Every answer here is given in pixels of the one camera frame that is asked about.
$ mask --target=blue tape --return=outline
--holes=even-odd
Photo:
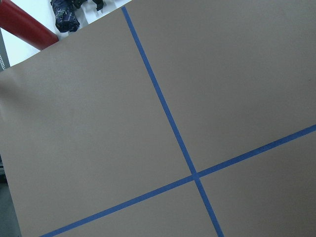
[[[179,146],[180,146],[180,148],[181,148],[181,151],[182,151],[182,153],[183,153],[183,156],[184,156],[184,158],[186,159],[186,162],[187,162],[187,164],[188,164],[188,167],[189,167],[191,173],[192,173],[192,174],[195,174],[197,171],[196,171],[196,169],[195,169],[195,167],[194,167],[194,165],[193,165],[193,162],[192,162],[192,160],[191,160],[191,158],[190,158],[190,155],[189,155],[189,153],[188,153],[188,151],[187,151],[187,148],[186,148],[186,146],[184,145],[184,142],[183,142],[183,140],[182,140],[182,137],[181,137],[181,135],[180,135],[180,132],[179,132],[179,130],[178,130],[178,128],[177,128],[177,125],[176,125],[176,123],[175,123],[173,117],[172,117],[172,114],[171,114],[171,112],[170,112],[170,109],[169,109],[169,107],[168,107],[168,105],[167,105],[167,102],[166,102],[166,100],[165,100],[165,98],[164,98],[164,96],[163,96],[163,94],[162,94],[162,91],[161,91],[160,86],[159,86],[159,84],[158,84],[158,82],[157,82],[156,76],[155,76],[155,74],[154,74],[154,72],[153,72],[152,67],[150,66],[149,60],[148,60],[148,58],[147,58],[147,56],[146,56],[146,54],[145,54],[145,51],[144,51],[144,49],[143,49],[142,44],[140,43],[140,40],[139,40],[139,38],[138,38],[138,35],[137,35],[136,30],[135,30],[135,28],[134,28],[134,25],[133,25],[133,23],[132,23],[132,21],[131,21],[129,15],[128,15],[128,12],[127,12],[127,9],[126,9],[125,6],[122,7],[122,11],[123,11],[124,16],[125,16],[125,18],[126,18],[126,21],[127,21],[128,26],[129,26],[129,29],[130,29],[130,31],[131,31],[131,33],[132,33],[132,35],[133,35],[133,38],[134,38],[135,43],[136,43],[136,45],[137,45],[138,51],[139,51],[139,53],[140,53],[140,55],[141,55],[141,57],[142,57],[142,59],[143,59],[143,62],[144,62],[144,64],[145,64],[145,67],[146,67],[146,69],[147,69],[147,72],[148,72],[148,74],[149,74],[149,77],[150,77],[150,79],[152,80],[152,83],[153,83],[153,85],[154,85],[154,88],[155,88],[156,93],[157,93],[157,95],[158,95],[158,98],[159,98],[159,100],[160,100],[160,103],[161,103],[161,105],[162,105],[162,107],[163,107],[163,110],[164,110],[164,112],[165,112],[166,115],[167,115],[168,121],[169,121],[169,123],[170,123],[170,125],[171,125],[171,128],[172,128],[172,130],[173,130],[173,133],[174,133],[174,135],[175,135],[175,137],[176,137],[176,139],[177,139],[177,141],[178,141],[178,144],[179,144]]]
[[[194,180],[193,176],[188,176],[186,178],[180,179],[180,180],[178,180],[176,182],[173,182],[171,184],[168,184],[166,186],[163,186],[161,188],[153,190],[153,191],[151,191],[149,193],[143,194],[143,195],[138,196],[136,198],[133,198],[133,199],[131,199],[129,201],[123,202],[123,203],[121,203],[119,205],[116,205],[114,207],[111,207],[111,208],[106,209],[104,211],[98,212],[98,213],[96,213],[94,215],[88,216],[88,217],[86,217],[86,218],[84,218],[82,220],[73,222],[73,223],[71,223],[69,225],[66,225],[64,227],[56,229],[56,230],[54,230],[52,232],[49,232],[47,234],[44,234],[44,235],[42,235],[40,237],[53,237],[53,236],[59,235],[59,234],[61,234],[63,232],[69,231],[69,230],[74,229],[74,228],[76,228],[78,226],[82,226],[82,225],[87,224],[87,223],[89,223],[91,221],[94,221],[94,220],[99,219],[101,217],[110,215],[110,214],[112,214],[112,213],[114,213],[116,211],[122,210],[122,209],[127,208],[127,207],[129,207],[131,205],[134,205],[134,204],[139,203],[141,201],[147,200],[149,198],[152,198],[154,196],[157,196],[159,194],[167,192],[167,191],[169,191],[171,189],[177,188],[177,187],[179,187],[181,185],[184,185],[184,184],[186,184],[188,182],[191,182],[193,180]]]
[[[214,172],[216,172],[216,171],[218,171],[218,170],[224,169],[224,168],[226,168],[226,167],[228,167],[228,166],[231,166],[231,165],[236,164],[236,163],[238,163],[238,162],[241,162],[241,161],[243,161],[243,160],[245,160],[245,159],[248,159],[248,158],[253,157],[253,156],[256,156],[256,155],[258,155],[258,154],[260,154],[260,153],[263,153],[263,152],[266,152],[266,151],[268,151],[268,150],[271,150],[271,149],[273,149],[273,148],[275,148],[275,147],[278,147],[278,146],[280,146],[280,145],[283,145],[283,144],[285,144],[285,143],[287,143],[287,142],[290,142],[290,141],[292,141],[292,140],[295,140],[295,139],[297,139],[297,138],[299,138],[299,137],[305,136],[305,135],[307,135],[307,134],[309,134],[309,133],[312,133],[312,132],[315,132],[315,131],[316,131],[316,124],[313,125],[313,126],[310,126],[310,127],[308,127],[308,128],[305,128],[305,129],[303,129],[303,130],[301,130],[301,131],[295,132],[295,133],[293,133],[293,134],[291,134],[291,135],[288,135],[288,136],[286,136],[286,137],[283,137],[283,138],[281,138],[281,139],[278,139],[278,140],[276,140],[276,141],[274,141],[274,142],[271,142],[271,143],[269,143],[269,144],[266,144],[266,145],[264,145],[264,146],[262,146],[262,147],[259,147],[259,148],[257,148],[257,149],[254,149],[254,150],[252,150],[252,151],[250,151],[250,152],[247,152],[247,153],[245,153],[245,154],[242,154],[242,155],[240,155],[240,156],[238,156],[238,157],[229,159],[229,160],[224,161],[224,162],[222,162],[222,163],[220,163],[220,164],[217,164],[217,165],[215,165],[215,166],[213,166],[213,167],[210,167],[210,168],[208,168],[208,169],[205,169],[205,170],[199,172],[199,173],[198,173],[198,176],[199,176],[199,177],[203,177],[203,176],[205,176],[205,175],[214,173]]]
[[[211,204],[210,204],[210,202],[208,200],[208,197],[207,197],[207,195],[205,193],[204,187],[203,187],[203,185],[202,185],[202,183],[201,183],[201,181],[199,179],[199,176],[197,174],[196,168],[193,165],[193,162],[191,160],[189,152],[188,152],[188,150],[187,150],[187,148],[186,148],[186,146],[185,146],[185,144],[183,142],[183,139],[182,139],[182,137],[180,135],[178,127],[177,127],[177,125],[176,125],[176,123],[175,123],[175,121],[173,119],[171,111],[170,111],[170,109],[169,109],[169,107],[167,105],[167,102],[166,102],[166,100],[165,100],[165,98],[163,96],[161,88],[160,88],[160,86],[159,86],[159,84],[157,82],[156,76],[155,76],[155,74],[153,72],[153,69],[152,69],[152,67],[151,67],[151,65],[149,63],[149,60],[148,60],[148,58],[147,58],[147,56],[145,54],[143,46],[142,46],[142,44],[141,44],[141,42],[140,42],[140,40],[138,38],[138,35],[137,35],[136,30],[134,28],[134,25],[133,25],[133,23],[132,23],[132,21],[131,21],[131,19],[129,17],[129,14],[127,12],[127,9],[126,9],[125,6],[122,7],[121,9],[122,9],[123,14],[124,14],[124,16],[126,18],[126,21],[127,21],[128,26],[129,26],[129,29],[130,29],[130,31],[131,31],[131,33],[133,35],[133,38],[135,40],[136,46],[138,48],[138,51],[139,51],[139,53],[140,53],[140,55],[141,55],[141,57],[143,59],[143,62],[145,64],[145,67],[147,69],[149,77],[152,80],[152,83],[154,85],[154,88],[156,90],[158,98],[159,98],[159,100],[161,102],[163,110],[164,110],[165,114],[167,115],[168,121],[169,121],[169,123],[171,125],[171,128],[172,128],[172,131],[173,131],[173,133],[174,133],[174,135],[175,135],[175,137],[176,137],[176,139],[178,141],[178,144],[180,146],[182,154],[183,154],[183,156],[184,156],[184,158],[185,158],[185,160],[186,160],[186,162],[188,164],[188,167],[190,169],[190,172],[192,173],[192,176],[193,176],[193,178],[195,180],[195,183],[197,185],[198,191],[199,191],[199,193],[201,195],[201,198],[202,198],[202,200],[203,200],[203,202],[205,204],[207,212],[208,212],[208,214],[209,214],[209,216],[211,218],[211,221],[212,221],[212,223],[214,225],[215,231],[216,231],[216,233],[217,233],[217,235],[219,237],[224,237],[224,234],[223,234],[223,232],[222,232],[222,230],[220,228],[220,225],[218,223],[218,220],[217,220],[217,218],[215,216],[214,210],[213,210],[213,208],[212,208],[212,206],[211,206]]]

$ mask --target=gray floor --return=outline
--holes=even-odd
[[[126,8],[184,144],[120,10],[6,70],[0,151],[23,237],[313,235],[316,3]]]
[[[8,184],[0,184],[0,232],[3,237],[21,237]]]

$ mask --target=white surface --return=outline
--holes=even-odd
[[[102,16],[109,14],[115,9],[122,7],[130,1],[131,0],[104,0],[107,5],[97,12],[95,9],[96,4],[92,0],[88,0],[81,6],[81,9],[76,10],[76,16],[80,22],[79,29],[96,21]],[[50,5],[50,0],[12,0],[12,2],[54,32],[60,40],[69,35],[69,33],[60,33],[55,27],[55,15]],[[38,49],[12,35],[6,30],[1,29],[1,32],[10,66],[23,62],[39,52]]]

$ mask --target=folded umbrella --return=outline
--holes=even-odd
[[[52,0],[50,4],[56,17],[57,29],[60,32],[77,31],[80,23],[75,15],[71,0]]]

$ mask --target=red cylinder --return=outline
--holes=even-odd
[[[0,27],[39,50],[58,42],[52,31],[10,0],[0,0]]]

